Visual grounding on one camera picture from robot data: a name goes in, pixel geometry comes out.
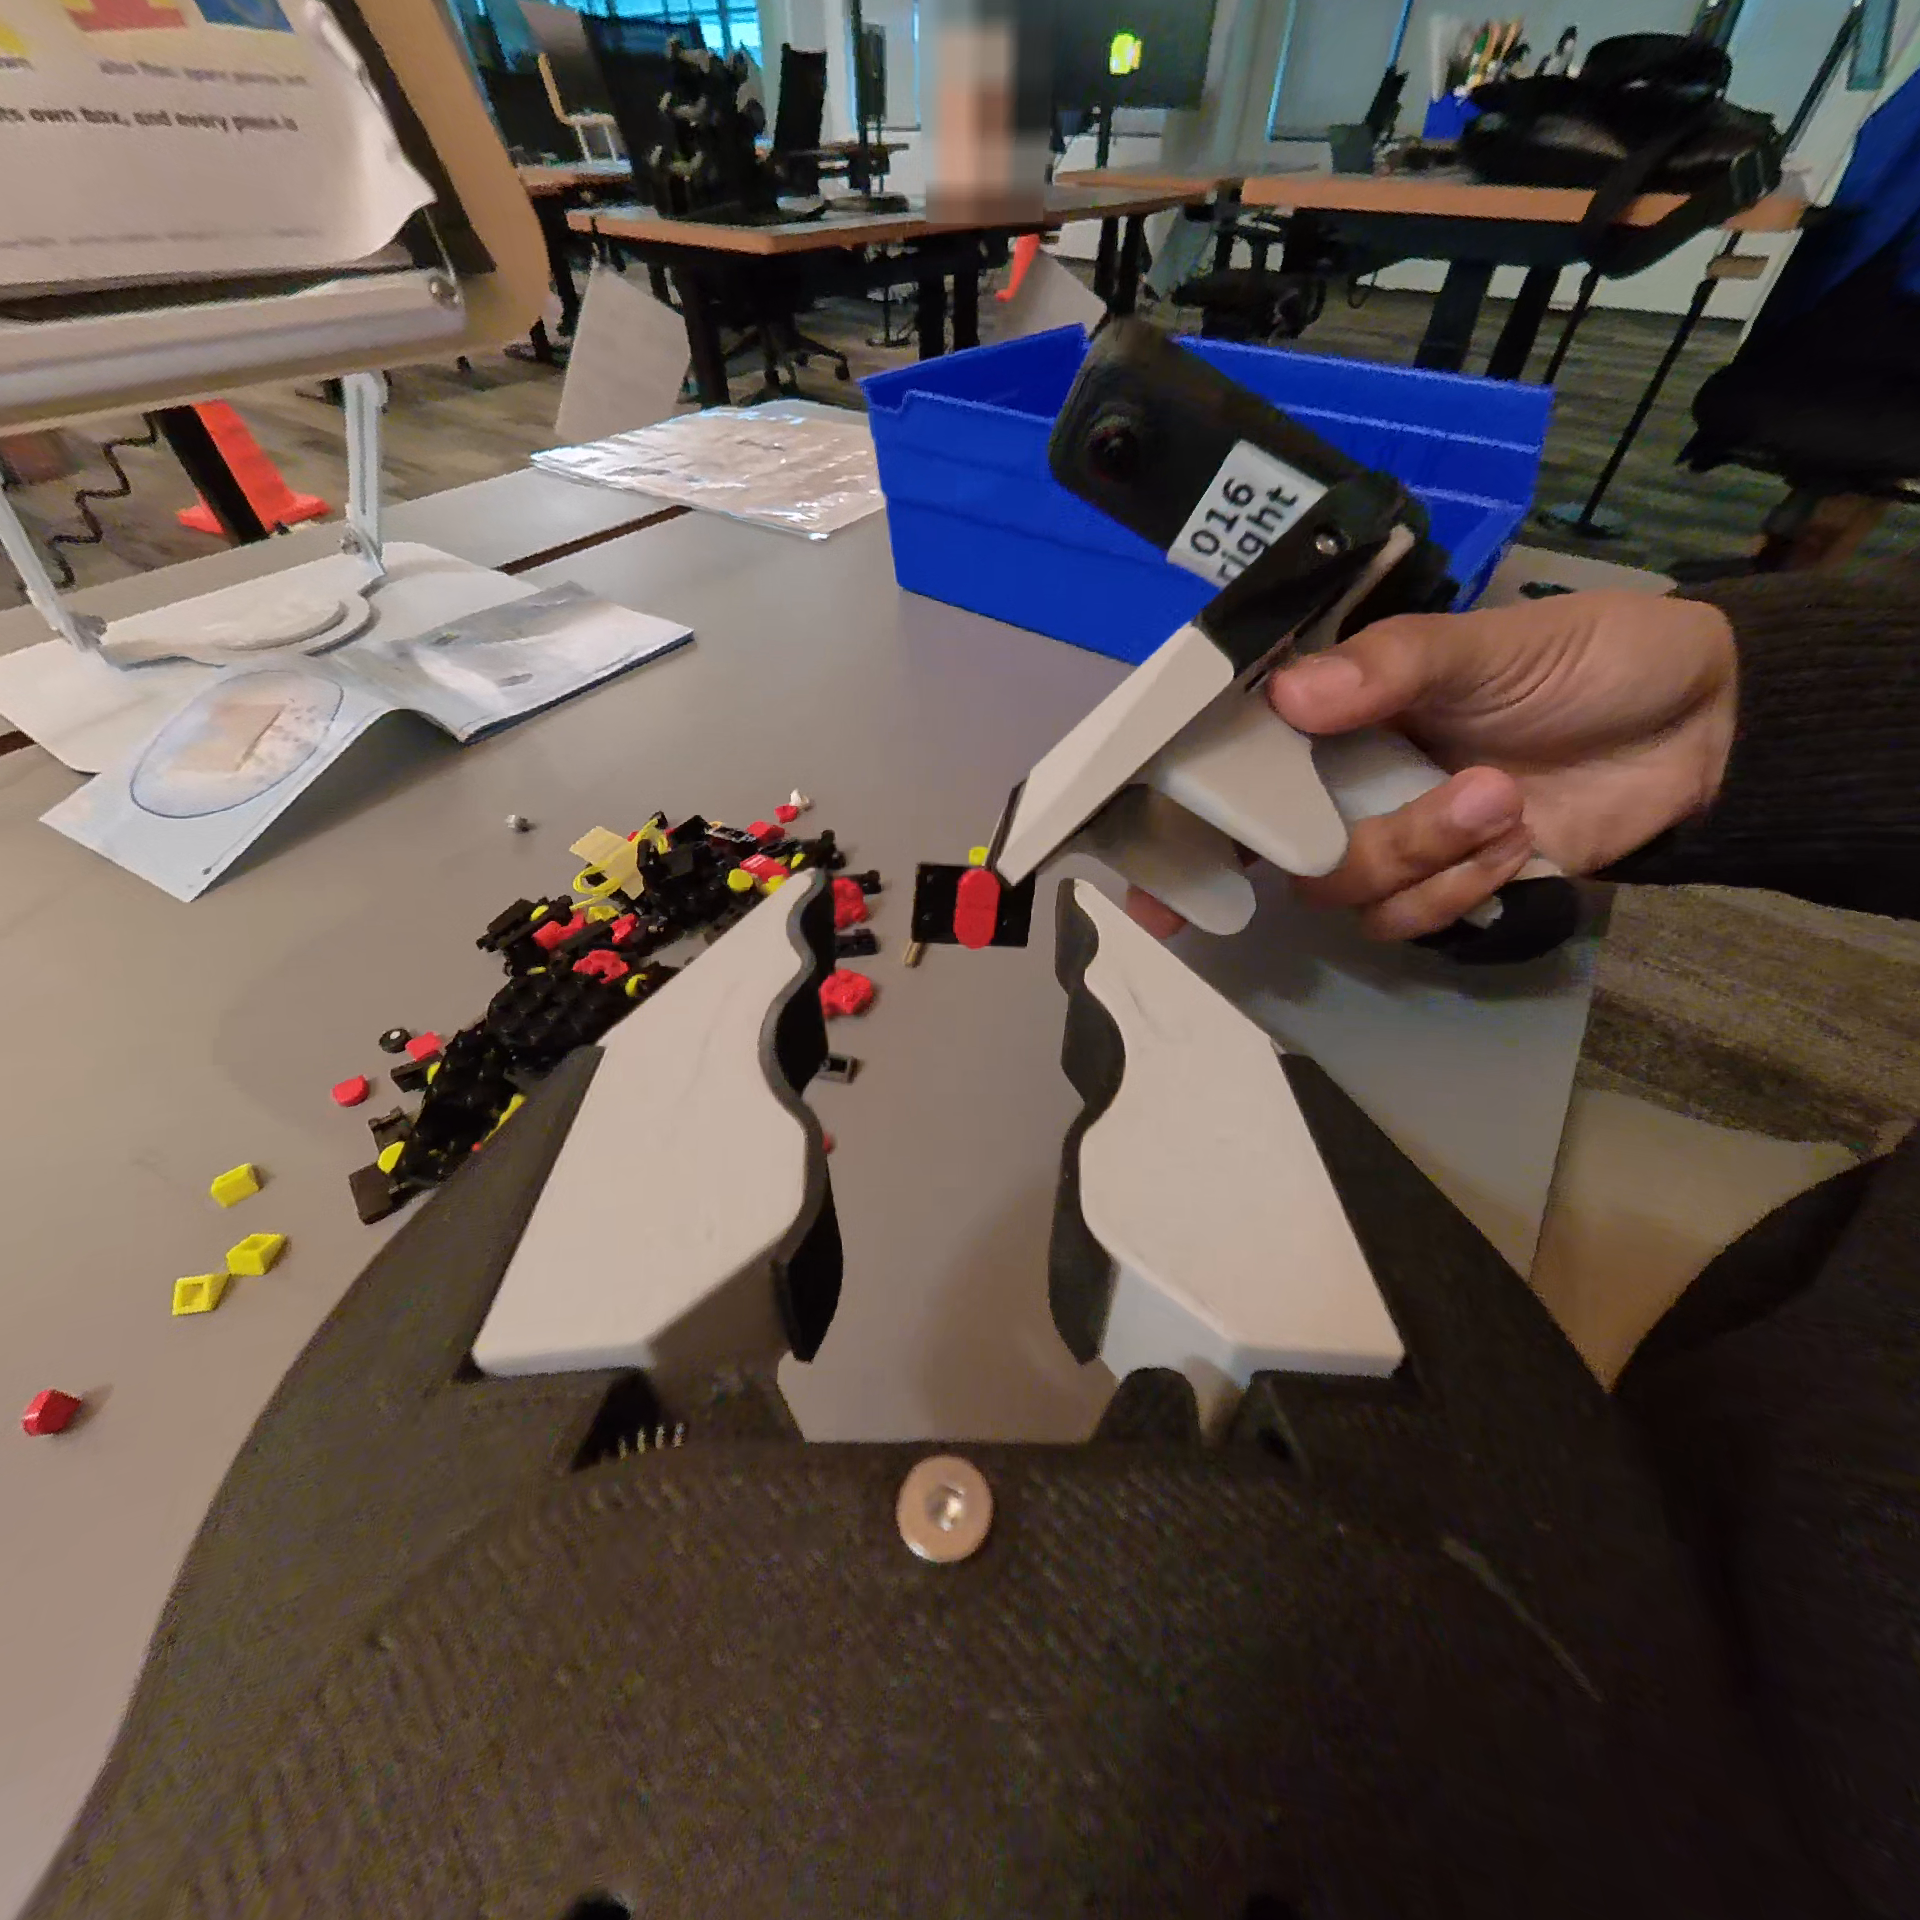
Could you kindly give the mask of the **light blue booklet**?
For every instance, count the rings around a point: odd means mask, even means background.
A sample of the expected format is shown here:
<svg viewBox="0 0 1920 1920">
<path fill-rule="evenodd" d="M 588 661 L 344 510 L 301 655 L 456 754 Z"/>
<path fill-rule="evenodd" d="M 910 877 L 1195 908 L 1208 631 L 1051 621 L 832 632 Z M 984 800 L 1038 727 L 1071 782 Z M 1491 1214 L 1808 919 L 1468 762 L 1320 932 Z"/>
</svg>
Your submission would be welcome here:
<svg viewBox="0 0 1920 1920">
<path fill-rule="evenodd" d="M 226 663 L 38 820 L 174 901 L 248 856 L 379 723 L 468 746 L 692 645 L 692 629 L 562 582 L 435 631 Z"/>
</svg>

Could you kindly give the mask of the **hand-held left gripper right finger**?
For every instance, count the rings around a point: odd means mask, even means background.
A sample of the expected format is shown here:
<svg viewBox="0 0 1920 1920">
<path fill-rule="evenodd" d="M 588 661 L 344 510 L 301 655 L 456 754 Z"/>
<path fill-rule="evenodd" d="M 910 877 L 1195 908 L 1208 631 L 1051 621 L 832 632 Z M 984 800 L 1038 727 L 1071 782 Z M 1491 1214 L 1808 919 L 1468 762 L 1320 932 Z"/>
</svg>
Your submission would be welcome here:
<svg viewBox="0 0 1920 1920">
<path fill-rule="evenodd" d="M 1264 1374 L 1390 1378 L 1403 1339 L 1288 1056 L 1095 885 L 1066 880 L 1054 926 L 1078 1096 L 1047 1243 L 1068 1352 L 1174 1374 L 1205 1438 Z"/>
</svg>

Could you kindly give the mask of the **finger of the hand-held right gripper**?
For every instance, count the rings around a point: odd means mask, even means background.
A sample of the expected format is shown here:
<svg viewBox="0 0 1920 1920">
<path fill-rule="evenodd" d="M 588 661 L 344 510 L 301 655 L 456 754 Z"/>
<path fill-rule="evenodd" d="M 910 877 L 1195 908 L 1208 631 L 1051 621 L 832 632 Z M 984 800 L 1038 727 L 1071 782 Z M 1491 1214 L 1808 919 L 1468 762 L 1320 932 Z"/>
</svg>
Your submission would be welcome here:
<svg viewBox="0 0 1920 1920">
<path fill-rule="evenodd" d="M 1006 885 L 1035 877 L 1176 733 L 1268 666 L 1268 642 L 1238 661 L 1197 621 L 1168 636 L 1010 792 L 991 836 L 991 874 Z"/>
</svg>

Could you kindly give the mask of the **black office chair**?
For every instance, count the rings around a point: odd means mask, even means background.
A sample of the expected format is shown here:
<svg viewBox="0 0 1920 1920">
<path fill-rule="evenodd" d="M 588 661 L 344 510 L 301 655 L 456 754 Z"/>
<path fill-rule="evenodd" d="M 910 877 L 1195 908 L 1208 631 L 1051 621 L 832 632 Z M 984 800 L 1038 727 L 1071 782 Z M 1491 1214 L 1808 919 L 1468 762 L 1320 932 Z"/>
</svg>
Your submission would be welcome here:
<svg viewBox="0 0 1920 1920">
<path fill-rule="evenodd" d="M 763 110 L 746 99 L 742 54 L 719 56 L 638 20 L 588 15 L 583 26 L 635 196 L 654 215 L 738 230 L 822 219 L 822 196 L 786 190 L 758 152 Z M 763 395 L 794 394 L 799 365 L 813 357 L 850 382 L 848 357 L 798 326 L 813 302 L 802 271 L 746 271 L 727 259 L 708 271 L 659 255 L 645 263 L 654 293 L 671 298 L 680 312 L 694 399 L 728 403 L 728 354 L 738 349 L 756 352 Z"/>
</svg>

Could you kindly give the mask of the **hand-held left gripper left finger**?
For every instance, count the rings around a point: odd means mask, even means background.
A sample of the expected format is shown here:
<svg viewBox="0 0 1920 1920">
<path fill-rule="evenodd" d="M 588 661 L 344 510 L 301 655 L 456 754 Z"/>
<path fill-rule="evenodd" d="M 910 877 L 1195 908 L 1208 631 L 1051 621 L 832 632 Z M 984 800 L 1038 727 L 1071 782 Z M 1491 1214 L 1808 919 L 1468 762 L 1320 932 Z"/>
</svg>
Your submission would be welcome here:
<svg viewBox="0 0 1920 1920">
<path fill-rule="evenodd" d="M 832 880 L 790 877 L 595 1052 L 470 1348 L 491 1378 L 762 1374 L 824 1344 L 843 1283 L 821 988 Z"/>
</svg>

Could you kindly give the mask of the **person's right hand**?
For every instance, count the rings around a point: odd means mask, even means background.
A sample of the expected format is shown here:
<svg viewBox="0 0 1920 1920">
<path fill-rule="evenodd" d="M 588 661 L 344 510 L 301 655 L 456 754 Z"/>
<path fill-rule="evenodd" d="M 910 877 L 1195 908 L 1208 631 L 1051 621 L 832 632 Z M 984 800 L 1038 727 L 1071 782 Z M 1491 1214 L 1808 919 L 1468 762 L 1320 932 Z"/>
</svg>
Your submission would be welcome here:
<svg viewBox="0 0 1920 1920">
<path fill-rule="evenodd" d="M 1491 902 L 1532 859 L 1597 875 L 1718 792 L 1736 731 L 1736 638 L 1685 596 L 1571 592 L 1397 615 L 1267 685 L 1310 735 L 1395 730 L 1447 780 L 1350 828 L 1312 904 L 1400 943 Z"/>
</svg>

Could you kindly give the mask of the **task sheet on stand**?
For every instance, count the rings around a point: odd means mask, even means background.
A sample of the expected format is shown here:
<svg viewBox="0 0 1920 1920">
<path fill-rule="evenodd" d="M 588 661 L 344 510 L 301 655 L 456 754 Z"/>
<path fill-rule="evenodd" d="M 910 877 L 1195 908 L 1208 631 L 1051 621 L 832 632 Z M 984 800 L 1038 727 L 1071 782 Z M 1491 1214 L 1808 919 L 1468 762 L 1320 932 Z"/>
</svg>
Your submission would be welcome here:
<svg viewBox="0 0 1920 1920">
<path fill-rule="evenodd" d="M 5 435 L 339 376 L 349 487 L 339 554 L 102 621 L 55 584 L 5 504 L 5 554 L 55 632 L 5 655 L 5 719 L 83 773 L 214 666 L 319 655 L 363 632 L 397 563 L 381 554 L 387 372 L 507 342 L 544 304 L 544 253 L 454 4 L 330 4 L 399 146 L 435 188 L 381 251 L 314 271 L 5 287 Z"/>
</svg>

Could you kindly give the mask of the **black computer monitor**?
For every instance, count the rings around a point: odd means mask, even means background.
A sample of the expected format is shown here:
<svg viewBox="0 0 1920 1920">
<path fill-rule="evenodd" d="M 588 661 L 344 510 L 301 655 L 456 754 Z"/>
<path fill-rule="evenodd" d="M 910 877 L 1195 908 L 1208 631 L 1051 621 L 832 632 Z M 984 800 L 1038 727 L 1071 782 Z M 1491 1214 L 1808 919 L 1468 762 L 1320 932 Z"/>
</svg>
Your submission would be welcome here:
<svg viewBox="0 0 1920 1920">
<path fill-rule="evenodd" d="M 1061 3 L 1051 30 L 1051 100 L 1066 110 L 1197 108 L 1215 3 Z"/>
</svg>

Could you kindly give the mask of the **red chair base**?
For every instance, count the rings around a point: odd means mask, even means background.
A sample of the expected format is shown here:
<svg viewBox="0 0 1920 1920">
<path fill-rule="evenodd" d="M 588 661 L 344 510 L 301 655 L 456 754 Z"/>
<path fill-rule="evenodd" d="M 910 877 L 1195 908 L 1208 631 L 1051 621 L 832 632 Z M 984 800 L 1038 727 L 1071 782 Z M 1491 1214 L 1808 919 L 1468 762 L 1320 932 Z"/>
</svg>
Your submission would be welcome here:
<svg viewBox="0 0 1920 1920">
<path fill-rule="evenodd" d="M 223 399 L 164 410 L 159 429 L 197 484 L 191 508 L 176 514 L 195 534 L 254 543 L 323 522 L 327 501 L 294 492 Z"/>
</svg>

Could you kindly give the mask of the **person's right forearm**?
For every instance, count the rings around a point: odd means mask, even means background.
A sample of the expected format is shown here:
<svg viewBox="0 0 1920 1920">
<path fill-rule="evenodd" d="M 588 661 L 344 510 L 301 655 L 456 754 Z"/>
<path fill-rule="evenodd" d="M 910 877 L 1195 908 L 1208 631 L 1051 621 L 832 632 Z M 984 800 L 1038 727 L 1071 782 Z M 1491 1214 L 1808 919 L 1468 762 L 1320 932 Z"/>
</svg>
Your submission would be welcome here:
<svg viewBox="0 0 1920 1920">
<path fill-rule="evenodd" d="M 1917 564 L 1686 590 L 1727 619 L 1735 733 L 1712 802 L 1603 868 L 1917 920 Z"/>
</svg>

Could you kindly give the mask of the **pile of toy bricks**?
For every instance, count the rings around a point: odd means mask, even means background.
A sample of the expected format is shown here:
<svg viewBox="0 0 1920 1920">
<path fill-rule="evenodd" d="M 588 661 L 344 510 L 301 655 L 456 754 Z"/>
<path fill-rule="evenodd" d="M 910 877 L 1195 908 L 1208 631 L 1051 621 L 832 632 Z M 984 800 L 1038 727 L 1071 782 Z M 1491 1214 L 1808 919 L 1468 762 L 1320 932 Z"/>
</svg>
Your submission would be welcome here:
<svg viewBox="0 0 1920 1920">
<path fill-rule="evenodd" d="M 876 868 L 858 871 L 830 828 L 807 831 L 807 798 L 728 824 L 654 812 L 639 828 L 589 829 L 554 896 L 519 898 L 476 939 L 498 960 L 484 1012 L 442 1038 L 392 1028 L 403 1103 L 370 1117 L 373 1159 L 348 1178 L 363 1226 L 395 1216 L 476 1159 L 565 1059 L 598 1044 L 790 880 L 830 877 L 834 971 L 877 951 Z"/>
</svg>

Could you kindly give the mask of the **blue plastic bin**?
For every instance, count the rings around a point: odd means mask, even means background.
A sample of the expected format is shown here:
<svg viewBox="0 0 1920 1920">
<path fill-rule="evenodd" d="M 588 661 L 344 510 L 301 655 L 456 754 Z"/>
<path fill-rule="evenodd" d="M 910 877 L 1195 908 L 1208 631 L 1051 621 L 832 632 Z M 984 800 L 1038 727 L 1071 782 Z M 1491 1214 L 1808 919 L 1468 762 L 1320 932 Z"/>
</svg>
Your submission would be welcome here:
<svg viewBox="0 0 1920 1920">
<path fill-rule="evenodd" d="M 1550 386 L 1197 334 L 1180 344 L 1408 484 L 1447 548 L 1453 610 L 1486 594 L 1532 510 Z M 903 590 L 1139 666 L 1207 594 L 1051 478 L 1050 431 L 1085 352 L 1085 330 L 1068 324 L 861 390 Z"/>
</svg>

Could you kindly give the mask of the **black toy brick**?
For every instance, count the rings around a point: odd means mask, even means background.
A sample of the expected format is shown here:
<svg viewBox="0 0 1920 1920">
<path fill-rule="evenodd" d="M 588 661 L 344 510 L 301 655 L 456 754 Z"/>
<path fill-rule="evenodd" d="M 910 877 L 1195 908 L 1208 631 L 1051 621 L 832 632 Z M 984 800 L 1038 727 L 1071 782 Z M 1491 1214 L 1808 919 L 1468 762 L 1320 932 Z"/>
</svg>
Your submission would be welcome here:
<svg viewBox="0 0 1920 1920">
<path fill-rule="evenodd" d="M 950 930 L 954 885 L 958 874 L 968 864 L 922 861 L 916 867 L 910 939 L 922 939 L 925 947 L 960 947 L 954 942 Z M 1000 875 L 996 877 L 1000 882 L 1000 910 L 999 932 L 991 949 L 1024 949 L 1031 932 L 1038 880 L 1035 875 L 1029 875 L 1021 882 L 1007 882 Z"/>
</svg>

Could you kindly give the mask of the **clear plastic bag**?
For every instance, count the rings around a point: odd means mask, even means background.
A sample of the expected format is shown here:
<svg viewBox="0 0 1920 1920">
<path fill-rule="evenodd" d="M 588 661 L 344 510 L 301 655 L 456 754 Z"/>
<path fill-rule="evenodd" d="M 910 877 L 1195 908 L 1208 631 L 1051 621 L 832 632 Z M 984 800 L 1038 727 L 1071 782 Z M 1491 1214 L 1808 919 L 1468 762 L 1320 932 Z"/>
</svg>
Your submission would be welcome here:
<svg viewBox="0 0 1920 1920">
<path fill-rule="evenodd" d="M 813 399 L 671 415 L 540 450 L 532 467 L 592 488 L 648 496 L 812 542 L 883 512 L 868 419 Z"/>
</svg>

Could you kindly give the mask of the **black bag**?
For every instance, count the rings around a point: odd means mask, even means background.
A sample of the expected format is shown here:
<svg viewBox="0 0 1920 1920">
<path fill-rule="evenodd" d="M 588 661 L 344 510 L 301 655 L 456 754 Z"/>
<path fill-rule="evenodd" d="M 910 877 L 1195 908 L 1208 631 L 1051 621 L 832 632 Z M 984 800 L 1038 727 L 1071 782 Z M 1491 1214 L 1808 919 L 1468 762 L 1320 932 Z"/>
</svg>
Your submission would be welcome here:
<svg viewBox="0 0 1920 1920">
<path fill-rule="evenodd" d="M 1778 188 L 1784 140 L 1770 115 L 1727 103 L 1730 77 L 1712 39 L 1604 39 L 1572 77 L 1478 84 L 1459 155 L 1491 184 L 1588 190 L 1576 253 L 1629 276 Z"/>
</svg>

